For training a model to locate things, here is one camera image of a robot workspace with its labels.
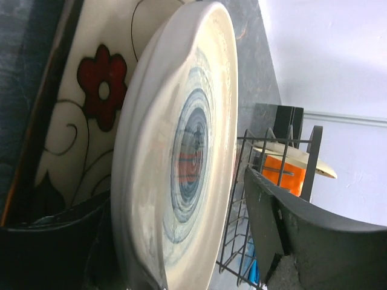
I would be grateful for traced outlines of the cream plate blue spiral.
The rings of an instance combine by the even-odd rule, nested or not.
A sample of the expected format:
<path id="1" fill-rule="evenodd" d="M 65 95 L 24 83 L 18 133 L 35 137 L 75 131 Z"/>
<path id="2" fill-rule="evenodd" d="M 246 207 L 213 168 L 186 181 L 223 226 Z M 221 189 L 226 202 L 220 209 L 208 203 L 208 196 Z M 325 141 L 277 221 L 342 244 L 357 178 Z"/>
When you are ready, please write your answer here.
<path id="1" fill-rule="evenodd" d="M 145 46 L 120 114 L 112 232 L 127 289 L 207 289 L 235 167 L 238 62 L 219 2 L 180 6 Z"/>

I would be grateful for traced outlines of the square floral plate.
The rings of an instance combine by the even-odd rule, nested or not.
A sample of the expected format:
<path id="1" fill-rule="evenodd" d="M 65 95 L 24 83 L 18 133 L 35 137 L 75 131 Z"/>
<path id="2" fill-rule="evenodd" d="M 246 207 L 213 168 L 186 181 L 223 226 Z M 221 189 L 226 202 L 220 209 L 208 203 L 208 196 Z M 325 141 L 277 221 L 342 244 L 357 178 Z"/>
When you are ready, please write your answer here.
<path id="1" fill-rule="evenodd" d="M 132 74 L 181 1 L 1 2 L 1 225 L 109 187 Z"/>

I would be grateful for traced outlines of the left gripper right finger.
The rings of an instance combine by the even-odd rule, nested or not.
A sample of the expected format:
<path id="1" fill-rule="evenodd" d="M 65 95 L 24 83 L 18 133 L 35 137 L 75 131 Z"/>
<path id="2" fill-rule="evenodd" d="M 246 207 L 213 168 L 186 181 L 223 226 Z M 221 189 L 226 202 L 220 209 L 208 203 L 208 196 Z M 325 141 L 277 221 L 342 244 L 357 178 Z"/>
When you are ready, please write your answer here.
<path id="1" fill-rule="evenodd" d="M 319 208 L 246 169 L 246 204 L 259 276 L 273 288 L 385 289 L 386 227 Z"/>

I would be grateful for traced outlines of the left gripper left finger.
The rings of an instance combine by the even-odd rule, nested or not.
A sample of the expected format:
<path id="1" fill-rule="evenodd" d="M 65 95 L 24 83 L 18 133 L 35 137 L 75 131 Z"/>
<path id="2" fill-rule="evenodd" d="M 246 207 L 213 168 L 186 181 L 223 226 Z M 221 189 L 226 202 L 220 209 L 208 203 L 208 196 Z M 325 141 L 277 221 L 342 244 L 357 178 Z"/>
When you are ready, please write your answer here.
<path id="1" fill-rule="evenodd" d="M 110 192 L 32 224 L 1 228 L 1 289 L 125 289 Z"/>

